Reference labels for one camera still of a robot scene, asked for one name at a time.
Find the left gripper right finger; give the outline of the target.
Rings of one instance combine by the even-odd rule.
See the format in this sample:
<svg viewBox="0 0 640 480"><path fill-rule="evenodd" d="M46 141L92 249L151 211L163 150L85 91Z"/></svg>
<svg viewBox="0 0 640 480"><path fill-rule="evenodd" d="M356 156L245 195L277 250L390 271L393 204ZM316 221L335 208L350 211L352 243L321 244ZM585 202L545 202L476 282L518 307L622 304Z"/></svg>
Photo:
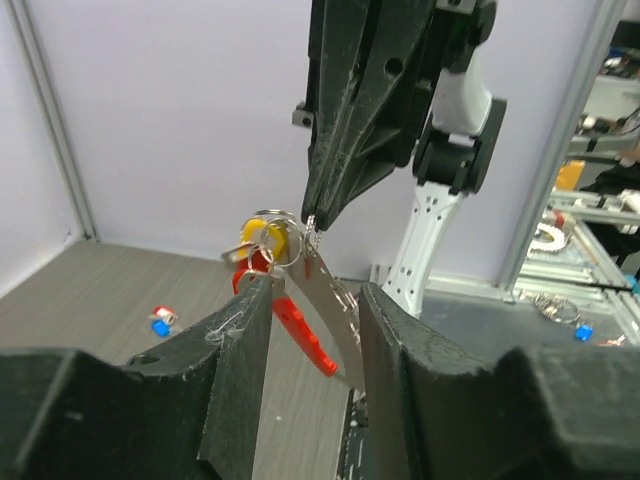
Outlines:
<svg viewBox="0 0 640 480"><path fill-rule="evenodd" d="M635 479L639 352L534 345L496 361L359 296L378 479Z"/></svg>

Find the red handled keyring with keys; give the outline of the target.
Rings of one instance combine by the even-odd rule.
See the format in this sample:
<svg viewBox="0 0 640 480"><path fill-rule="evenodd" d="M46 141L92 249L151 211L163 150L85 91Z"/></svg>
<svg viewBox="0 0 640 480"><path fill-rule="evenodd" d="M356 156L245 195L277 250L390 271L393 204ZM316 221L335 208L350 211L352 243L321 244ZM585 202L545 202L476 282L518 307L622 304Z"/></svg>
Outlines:
<svg viewBox="0 0 640 480"><path fill-rule="evenodd" d="M238 294L258 280L272 283L272 312L308 360L326 377L362 393L364 369L359 312L354 295L329 271L318 247L321 233L314 218L306 224L286 211L263 209L241 227L240 243L221 259L234 269L233 292ZM335 342L334 360L313 332L304 307L289 295L292 284L305 298Z"/></svg>

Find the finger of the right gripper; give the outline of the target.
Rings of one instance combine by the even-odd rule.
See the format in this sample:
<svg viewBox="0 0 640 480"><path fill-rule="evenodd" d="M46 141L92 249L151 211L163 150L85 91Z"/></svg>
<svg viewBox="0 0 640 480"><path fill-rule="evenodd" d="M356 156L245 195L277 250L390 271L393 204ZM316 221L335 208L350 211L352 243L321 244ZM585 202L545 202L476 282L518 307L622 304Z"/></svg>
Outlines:
<svg viewBox="0 0 640 480"><path fill-rule="evenodd" d="M393 137L389 128L374 134L374 125L406 73L436 5L434 1L369 2L371 11L358 60L362 78L352 97L349 139L354 146L354 162L347 178L345 206L365 175L367 160L362 150L367 140L374 136L386 142ZM319 223L319 228L327 230L333 223Z"/></svg>
<svg viewBox="0 0 640 480"><path fill-rule="evenodd" d="M333 223L346 204L353 166L349 128L358 60L371 3L314 1L309 35L308 100L313 114L302 218Z"/></svg>

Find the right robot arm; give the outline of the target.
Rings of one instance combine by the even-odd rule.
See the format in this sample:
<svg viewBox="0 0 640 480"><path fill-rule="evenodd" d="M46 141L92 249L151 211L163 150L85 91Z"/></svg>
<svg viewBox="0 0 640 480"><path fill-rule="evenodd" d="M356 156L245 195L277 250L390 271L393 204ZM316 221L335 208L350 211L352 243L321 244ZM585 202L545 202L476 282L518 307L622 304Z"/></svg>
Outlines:
<svg viewBox="0 0 640 480"><path fill-rule="evenodd" d="M325 231L395 170L416 182L384 292L418 316L436 250L485 178L507 109L482 79L494 1L316 1L302 219Z"/></svg>

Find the blue and red keys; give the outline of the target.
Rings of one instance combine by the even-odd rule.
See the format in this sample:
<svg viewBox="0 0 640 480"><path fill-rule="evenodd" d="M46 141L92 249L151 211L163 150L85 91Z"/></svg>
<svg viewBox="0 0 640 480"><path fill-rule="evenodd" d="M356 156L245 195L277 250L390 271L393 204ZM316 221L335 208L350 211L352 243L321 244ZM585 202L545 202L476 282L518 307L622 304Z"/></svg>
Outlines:
<svg viewBox="0 0 640 480"><path fill-rule="evenodd" d="M166 338L177 332L177 312L169 307L158 305L150 315L150 328L160 338Z"/></svg>

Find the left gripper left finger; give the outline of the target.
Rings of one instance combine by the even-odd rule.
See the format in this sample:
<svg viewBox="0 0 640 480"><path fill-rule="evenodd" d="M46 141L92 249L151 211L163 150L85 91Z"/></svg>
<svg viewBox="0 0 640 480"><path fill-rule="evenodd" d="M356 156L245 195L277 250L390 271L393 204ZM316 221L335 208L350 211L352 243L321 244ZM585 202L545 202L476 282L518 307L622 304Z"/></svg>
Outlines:
<svg viewBox="0 0 640 480"><path fill-rule="evenodd" d="M248 479L253 473L272 288L124 365L77 349L1 353L5 479Z"/></svg>

